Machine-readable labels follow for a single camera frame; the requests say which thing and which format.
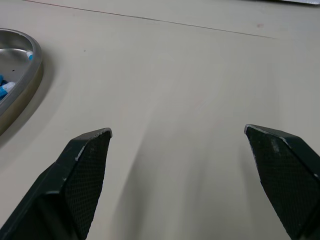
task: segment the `stainless steel bowl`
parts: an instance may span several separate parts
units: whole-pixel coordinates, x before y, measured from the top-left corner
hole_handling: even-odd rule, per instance
[[[27,51],[32,51],[29,60]],[[29,35],[0,28],[0,75],[14,88],[0,100],[0,135],[17,119],[35,94],[43,76],[40,45]]]

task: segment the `white table surface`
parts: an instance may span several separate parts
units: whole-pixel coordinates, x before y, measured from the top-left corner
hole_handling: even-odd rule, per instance
[[[281,129],[320,153],[318,8],[242,0],[50,3],[261,36],[0,2],[0,28],[35,38],[45,67],[30,104],[0,136],[0,225],[70,139],[110,127],[88,239],[289,239],[243,130]]]

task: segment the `line on table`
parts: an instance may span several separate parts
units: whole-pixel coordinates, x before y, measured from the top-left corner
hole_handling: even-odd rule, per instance
[[[144,19],[144,20],[150,20],[150,21],[156,21],[156,22],[162,22],[162,23],[177,24],[177,25],[183,25],[183,26],[188,26],[188,27],[195,27],[195,28],[201,28],[201,29],[222,31],[222,32],[227,32],[227,33],[242,34],[242,35],[260,37],[260,38],[266,38],[266,39],[276,39],[276,38],[271,37],[271,36],[263,36],[263,35],[250,34],[250,33],[244,33],[244,32],[239,32],[239,31],[223,30],[223,29],[212,28],[212,27],[207,27],[207,26],[198,26],[198,25],[186,24],[186,23],[180,23],[180,22],[174,22],[174,21],[159,20],[159,19],[143,17],[143,16],[132,16],[132,15],[125,15],[125,14],[120,14],[120,13],[107,12],[107,11],[89,10],[89,9],[84,9],[84,8],[78,8],[78,7],[72,7],[72,6],[63,6],[63,5],[57,5],[57,4],[39,2],[39,1],[33,1],[33,0],[23,0],[23,1],[30,2],[30,3],[36,3],[36,4],[44,4],[44,5],[54,6],[54,7],[61,7],[61,8],[66,8],[66,9],[82,10],[82,11],[87,11],[87,12],[116,15],[116,16],[128,17],[128,18],[134,18],[134,19]]]

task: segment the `metal tray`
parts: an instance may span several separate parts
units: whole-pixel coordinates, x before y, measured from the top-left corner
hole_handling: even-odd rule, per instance
[[[29,60],[27,51],[32,51]],[[35,94],[43,76],[40,45],[27,34],[0,28],[0,74],[14,88],[0,100],[0,135],[17,119]]]

